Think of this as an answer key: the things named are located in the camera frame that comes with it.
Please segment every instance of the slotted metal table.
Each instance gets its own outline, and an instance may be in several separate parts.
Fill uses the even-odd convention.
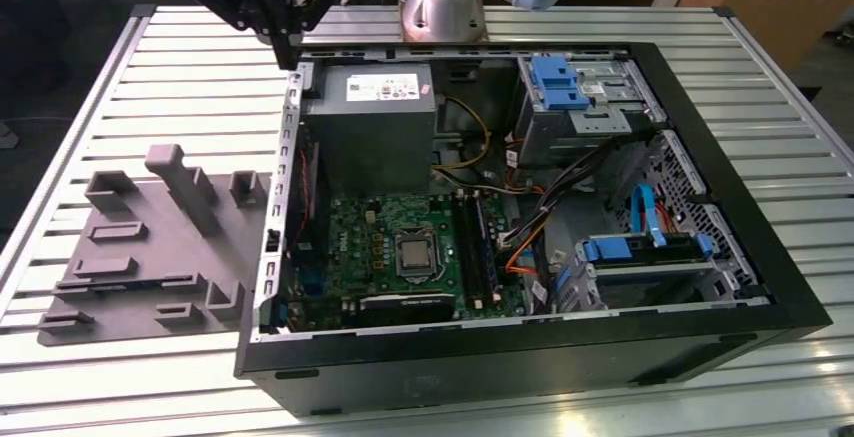
[[[41,347],[95,170],[146,176],[153,143],[209,174],[273,165],[285,75],[197,7],[138,7],[0,256],[0,433],[731,435],[854,423],[854,158],[735,18],[709,9],[489,8],[492,41],[660,46],[835,324],[679,385],[297,421],[232,377],[236,333]],[[309,41],[396,42],[394,9],[334,9]]]

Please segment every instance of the black cable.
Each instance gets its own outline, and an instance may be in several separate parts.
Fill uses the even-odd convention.
[[[536,203],[536,213],[521,221],[524,222],[521,226],[506,232],[504,242],[514,239],[526,229],[532,229],[538,223],[541,223],[541,219],[548,218],[548,214],[557,204],[562,194],[574,184],[581,182],[596,172],[612,150],[617,149],[624,144],[648,140],[656,132],[656,129],[649,129],[636,134],[610,137],[598,144],[593,150],[586,152],[581,158],[572,162],[572,164],[562,169],[550,185],[545,188],[545,192]]]

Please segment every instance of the ram slot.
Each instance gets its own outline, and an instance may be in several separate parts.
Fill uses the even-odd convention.
[[[481,309],[484,287],[482,279],[480,277],[480,265],[476,260],[476,234],[473,233],[473,220],[468,212],[468,200],[468,195],[452,196],[450,218],[453,219],[453,239],[456,242],[456,257],[458,259],[458,267],[462,277],[465,305],[469,308]]]
[[[497,303],[501,300],[501,284],[497,281],[497,270],[494,269],[494,250],[492,249],[492,239],[489,239],[489,228],[486,225],[485,212],[482,211],[482,200],[480,196],[473,199],[474,216],[477,221],[477,257],[480,260],[481,276],[484,279],[485,293],[488,301]]]

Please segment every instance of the motherboard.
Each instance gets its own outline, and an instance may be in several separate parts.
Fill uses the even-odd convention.
[[[493,254],[506,227],[497,194],[334,199],[325,268],[297,269],[305,297],[290,308],[301,311],[301,326],[521,315],[517,277],[504,274]]]

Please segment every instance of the power supply label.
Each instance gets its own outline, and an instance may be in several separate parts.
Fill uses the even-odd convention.
[[[417,100],[416,74],[350,75],[346,78],[346,102]]]

